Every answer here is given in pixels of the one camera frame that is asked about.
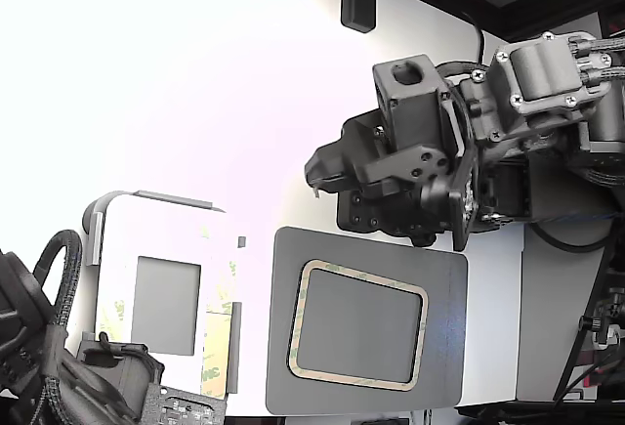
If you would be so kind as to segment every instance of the rectangular cutout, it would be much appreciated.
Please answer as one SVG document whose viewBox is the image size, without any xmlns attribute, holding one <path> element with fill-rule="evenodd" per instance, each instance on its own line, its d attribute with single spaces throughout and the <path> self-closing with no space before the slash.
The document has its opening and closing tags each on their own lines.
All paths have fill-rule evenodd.
<svg viewBox="0 0 625 425">
<path fill-rule="evenodd" d="M 409 391 L 427 308 L 419 286 L 311 261 L 302 272 L 289 368 L 302 378 Z"/>
<path fill-rule="evenodd" d="M 156 354 L 192 356 L 200 266 L 139 257 L 131 342 Z"/>
</svg>

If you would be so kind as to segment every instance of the hole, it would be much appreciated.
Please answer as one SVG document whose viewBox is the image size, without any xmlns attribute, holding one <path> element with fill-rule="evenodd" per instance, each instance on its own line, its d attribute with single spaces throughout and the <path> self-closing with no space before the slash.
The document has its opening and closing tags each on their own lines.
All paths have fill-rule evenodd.
<svg viewBox="0 0 625 425">
<path fill-rule="evenodd" d="M 391 73 L 395 80 L 402 85 L 416 85 L 423 81 L 423 73 L 417 64 L 394 65 Z"/>
<path fill-rule="evenodd" d="M 115 368 L 122 359 L 105 352 L 87 352 L 85 364 L 99 366 L 100 368 Z"/>
</svg>

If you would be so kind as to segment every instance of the gray plate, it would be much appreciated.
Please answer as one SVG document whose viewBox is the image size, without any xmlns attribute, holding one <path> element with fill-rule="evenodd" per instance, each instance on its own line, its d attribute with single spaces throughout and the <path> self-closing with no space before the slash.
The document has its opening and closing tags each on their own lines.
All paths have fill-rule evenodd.
<svg viewBox="0 0 625 425">
<path fill-rule="evenodd" d="M 302 313 L 298 353 L 302 366 L 409 382 L 416 346 L 422 343 L 418 380 L 411 389 L 380 389 L 293 374 L 289 353 L 298 292 L 305 265 L 315 260 L 421 287 L 427 293 L 427 325 L 425 332 L 417 332 L 423 312 L 419 297 L 319 274 L 307 294 L 312 309 Z M 275 415 L 316 415 L 456 405 L 462 394 L 466 303 L 467 260 L 460 254 L 280 229 L 273 252 L 268 410 Z"/>
</svg>

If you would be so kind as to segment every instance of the overexposed background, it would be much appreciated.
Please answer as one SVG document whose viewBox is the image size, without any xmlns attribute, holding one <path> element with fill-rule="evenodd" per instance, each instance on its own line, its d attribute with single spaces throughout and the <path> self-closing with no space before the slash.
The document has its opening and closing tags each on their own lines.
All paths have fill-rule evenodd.
<svg viewBox="0 0 625 425">
<path fill-rule="evenodd" d="M 378 0 L 366 35 L 339 19 L 340 0 L 0 0 L 2 249 L 33 267 L 53 233 L 79 229 L 85 207 L 113 190 L 211 200 L 236 215 L 251 265 L 230 413 L 265 410 L 273 234 L 337 232 L 335 197 L 314 199 L 304 164 L 376 106 L 371 66 L 476 55 L 472 26 L 417 0 Z M 486 35 L 486 59 L 499 43 Z M 463 404 L 514 396 L 521 246 L 520 228 L 472 237 Z M 74 348 L 95 287 L 87 268 Z"/>
</svg>

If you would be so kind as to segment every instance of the metal screw head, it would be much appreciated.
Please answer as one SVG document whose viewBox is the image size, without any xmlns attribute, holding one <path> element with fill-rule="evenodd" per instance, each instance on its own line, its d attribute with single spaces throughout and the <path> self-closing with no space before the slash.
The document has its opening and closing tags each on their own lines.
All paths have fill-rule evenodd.
<svg viewBox="0 0 625 425">
<path fill-rule="evenodd" d="M 609 54 L 602 54 L 602 64 L 605 66 L 612 65 L 612 57 Z"/>
<path fill-rule="evenodd" d="M 497 129 L 491 130 L 489 137 L 491 142 L 501 142 L 501 132 Z"/>
<path fill-rule="evenodd" d="M 515 109 L 521 107 L 521 105 L 523 104 L 522 96 L 521 95 L 512 95 L 510 97 L 510 104 Z"/>
<path fill-rule="evenodd" d="M 506 62 L 508 60 L 510 56 L 508 56 L 507 52 L 504 51 L 499 51 L 496 55 L 495 55 L 495 59 L 497 59 L 497 62 Z"/>
<path fill-rule="evenodd" d="M 577 98 L 574 96 L 567 96 L 564 98 L 567 107 L 576 107 L 577 106 Z"/>
<path fill-rule="evenodd" d="M 484 70 L 480 70 L 479 68 L 476 68 L 475 70 L 471 72 L 471 79 L 475 83 L 481 83 L 482 81 L 484 81 L 485 78 L 486 78 L 486 72 Z"/>
</svg>

